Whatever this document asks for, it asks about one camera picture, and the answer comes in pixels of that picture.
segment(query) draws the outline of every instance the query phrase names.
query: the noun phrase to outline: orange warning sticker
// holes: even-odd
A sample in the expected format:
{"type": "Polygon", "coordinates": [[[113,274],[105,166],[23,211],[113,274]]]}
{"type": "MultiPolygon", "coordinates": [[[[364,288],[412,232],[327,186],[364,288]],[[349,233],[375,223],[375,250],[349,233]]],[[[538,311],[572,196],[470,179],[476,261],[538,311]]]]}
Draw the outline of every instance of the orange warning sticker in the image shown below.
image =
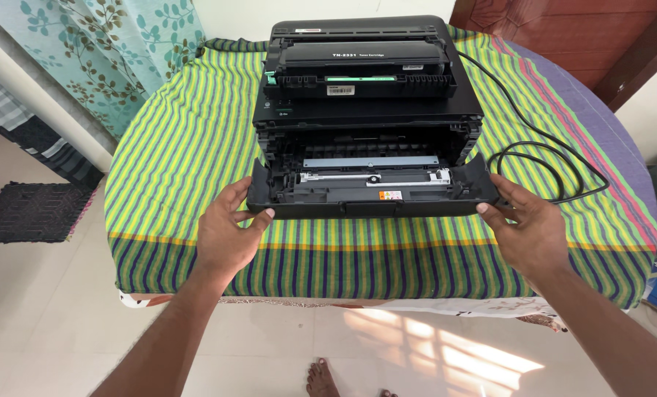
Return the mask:
{"type": "Polygon", "coordinates": [[[402,200],[402,191],[401,190],[389,190],[385,192],[380,192],[381,200],[402,200]]]}

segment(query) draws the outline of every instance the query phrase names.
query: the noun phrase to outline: metal plate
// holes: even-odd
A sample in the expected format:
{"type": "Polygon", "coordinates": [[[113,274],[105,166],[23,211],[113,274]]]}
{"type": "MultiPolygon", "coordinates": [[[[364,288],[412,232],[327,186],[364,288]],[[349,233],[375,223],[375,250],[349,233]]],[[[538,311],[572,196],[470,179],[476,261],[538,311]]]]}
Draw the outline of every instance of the metal plate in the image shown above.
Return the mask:
{"type": "Polygon", "coordinates": [[[436,156],[405,157],[360,157],[360,158],[312,158],[305,159],[307,168],[324,167],[384,167],[392,165],[435,165],[439,164],[436,156]]]}

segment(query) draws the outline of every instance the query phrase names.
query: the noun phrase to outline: hand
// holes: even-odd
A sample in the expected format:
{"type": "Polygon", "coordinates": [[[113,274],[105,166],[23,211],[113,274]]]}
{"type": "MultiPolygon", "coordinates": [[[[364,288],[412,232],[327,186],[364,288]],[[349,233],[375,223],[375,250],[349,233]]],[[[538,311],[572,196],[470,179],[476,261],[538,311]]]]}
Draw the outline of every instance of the hand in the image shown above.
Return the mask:
{"type": "Polygon", "coordinates": [[[251,182],[250,176],[245,176],[224,187],[199,218],[198,258],[194,272],[202,273],[224,287],[255,256],[262,232],[275,215],[271,208],[257,215],[250,211],[236,211],[245,200],[251,182]],[[255,219],[247,229],[237,225],[250,218],[255,219]]]}
{"type": "Polygon", "coordinates": [[[566,224],[556,205],[536,196],[508,179],[491,174],[500,195],[515,208],[476,207],[483,221],[495,232],[505,262],[536,287],[542,276],[571,271],[568,262],[566,224]],[[511,219],[517,223],[510,224],[511,219]]]}

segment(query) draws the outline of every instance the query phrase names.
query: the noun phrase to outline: black cable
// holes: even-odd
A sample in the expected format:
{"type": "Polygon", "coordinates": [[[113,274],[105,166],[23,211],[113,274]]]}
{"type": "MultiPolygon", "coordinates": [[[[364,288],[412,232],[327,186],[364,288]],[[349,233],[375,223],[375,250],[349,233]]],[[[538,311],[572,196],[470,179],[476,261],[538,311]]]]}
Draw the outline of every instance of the black cable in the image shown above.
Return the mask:
{"type": "Polygon", "coordinates": [[[509,145],[508,147],[504,148],[501,152],[495,153],[492,155],[491,158],[488,159],[488,168],[490,168],[490,165],[492,164],[493,160],[496,158],[498,159],[498,174],[502,175],[502,163],[503,163],[503,158],[507,155],[513,155],[521,158],[527,158],[529,160],[535,161],[541,165],[543,165],[545,168],[547,168],[553,175],[554,179],[556,179],[556,184],[558,185],[559,188],[559,197],[558,198],[552,198],[547,201],[554,203],[554,204],[561,204],[561,203],[569,203],[570,201],[578,200],[582,197],[590,196],[591,194],[596,194],[598,192],[603,192],[605,189],[610,187],[610,182],[608,179],[600,172],[598,171],[593,165],[588,162],[580,153],[578,153],[574,148],[570,147],[568,144],[566,144],[564,141],[561,139],[556,138],[555,136],[551,135],[550,133],[544,132],[541,129],[538,129],[535,127],[534,124],[530,123],[529,120],[525,118],[525,116],[520,112],[520,109],[517,107],[515,104],[515,101],[512,99],[512,96],[510,96],[509,91],[505,86],[498,80],[497,77],[495,77],[492,73],[490,73],[483,65],[481,65],[480,62],[476,61],[475,59],[469,57],[468,55],[464,54],[463,52],[459,51],[458,54],[461,57],[464,57],[465,59],[471,61],[476,67],[478,67],[480,70],[483,71],[488,77],[490,77],[495,84],[497,84],[500,89],[503,91],[505,96],[507,97],[507,100],[510,102],[512,105],[512,108],[515,110],[515,113],[517,113],[518,117],[522,120],[523,123],[525,123],[526,126],[528,126],[532,131],[535,131],[541,136],[544,136],[547,139],[553,140],[554,142],[558,143],[560,146],[562,146],[564,149],[566,149],[569,153],[571,153],[574,157],[580,160],[580,162],[583,163],[593,174],[595,174],[597,177],[600,178],[601,181],[603,181],[603,186],[597,187],[593,190],[590,190],[588,192],[583,192],[583,176],[581,176],[581,173],[578,171],[578,169],[573,165],[573,162],[566,157],[566,155],[560,151],[559,149],[554,148],[553,146],[547,145],[545,143],[540,143],[540,142],[535,142],[534,140],[523,140],[520,142],[515,142],[509,145]],[[516,146],[524,146],[524,145],[532,145],[532,146],[539,146],[547,150],[551,150],[552,152],[556,153],[560,158],[563,159],[563,161],[566,163],[566,165],[573,171],[573,174],[576,178],[576,193],[571,196],[571,197],[566,197],[564,198],[564,194],[566,193],[564,187],[563,187],[563,180],[561,175],[559,174],[558,171],[556,171],[550,164],[545,162],[544,160],[540,158],[536,158],[532,155],[528,155],[525,153],[519,153],[519,152],[513,152],[510,151],[512,148],[515,148],[516,146]]]}

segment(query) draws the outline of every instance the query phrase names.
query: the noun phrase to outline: barcode label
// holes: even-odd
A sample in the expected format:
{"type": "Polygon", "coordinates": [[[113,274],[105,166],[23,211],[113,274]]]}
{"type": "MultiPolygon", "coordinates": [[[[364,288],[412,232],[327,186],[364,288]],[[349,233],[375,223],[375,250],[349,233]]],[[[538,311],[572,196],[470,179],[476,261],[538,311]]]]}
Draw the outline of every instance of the barcode label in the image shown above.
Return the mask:
{"type": "Polygon", "coordinates": [[[326,95],[355,95],[355,86],[326,86],[326,95]]]}

